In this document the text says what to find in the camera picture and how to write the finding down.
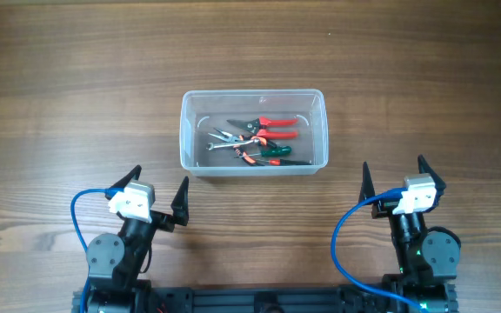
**red pruning shears handle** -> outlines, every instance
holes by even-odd
[[[270,120],[266,117],[259,117],[258,121],[260,121],[260,126],[263,127],[282,127],[295,125],[297,123],[297,118],[295,117],[291,120]]]
[[[266,138],[266,139],[293,139],[298,136],[296,131],[290,132],[276,132],[276,131],[268,131],[268,130],[259,130],[257,133],[258,137]]]

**screwdriver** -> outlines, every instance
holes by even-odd
[[[284,159],[279,159],[279,160],[270,160],[270,161],[266,161],[266,160],[258,160],[258,159],[256,159],[255,161],[259,161],[259,162],[266,162],[266,163],[268,163],[269,165],[274,165],[274,166],[285,166],[285,165],[312,165],[311,163],[309,163],[309,162],[305,162],[305,161],[291,161],[291,160],[284,160]]]
[[[290,153],[291,153],[291,147],[285,146],[285,147],[275,148],[272,150],[260,151],[260,153],[251,154],[251,155],[249,155],[249,157],[252,157],[252,156],[280,157],[280,156],[287,156]]]

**wooden table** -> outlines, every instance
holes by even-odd
[[[501,4],[222,2],[0,6],[0,312],[67,312],[87,265],[71,198],[134,165],[169,211],[187,172],[188,90],[316,88],[330,162],[314,176],[190,178],[190,224],[158,233],[156,286],[346,283],[331,263],[361,163],[377,190],[423,153],[446,180],[426,217],[463,240],[461,312],[501,312]],[[77,207],[87,241],[117,232],[102,197]],[[344,266],[396,273],[386,220],[357,213]]]

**clear plastic container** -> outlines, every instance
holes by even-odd
[[[298,131],[297,138],[273,140],[289,145],[292,152],[283,158],[307,161],[311,165],[250,166],[232,148],[207,150],[208,143],[222,141],[208,135],[214,128],[234,136],[250,135],[227,123],[228,119],[250,121],[259,117],[271,120],[296,117],[290,127],[271,131]],[[181,164],[194,176],[276,176],[312,175],[328,163],[328,120],[324,96],[319,90],[204,90],[189,91],[183,97],[179,130]],[[258,153],[255,144],[244,146],[247,153]]]

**pile of tools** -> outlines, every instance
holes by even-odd
[[[305,161],[292,161],[285,159],[263,160],[252,158],[253,156],[282,157],[289,155],[291,153],[290,146],[277,146],[277,144],[272,142],[272,140],[293,139],[298,136],[298,133],[296,131],[274,132],[269,131],[268,127],[292,126],[297,123],[296,118],[290,120],[270,120],[266,117],[259,117],[249,122],[231,119],[227,120],[227,122],[241,130],[250,132],[252,135],[234,136],[227,131],[214,128],[214,130],[216,130],[220,135],[211,133],[209,133],[209,135],[224,141],[224,143],[208,143],[208,146],[206,147],[208,150],[232,148],[237,154],[235,158],[243,159],[243,161],[250,166],[264,166],[265,163],[272,166],[311,165],[311,163]],[[247,154],[244,150],[244,146],[248,144],[256,144],[259,148],[261,148],[260,152],[250,155]]]

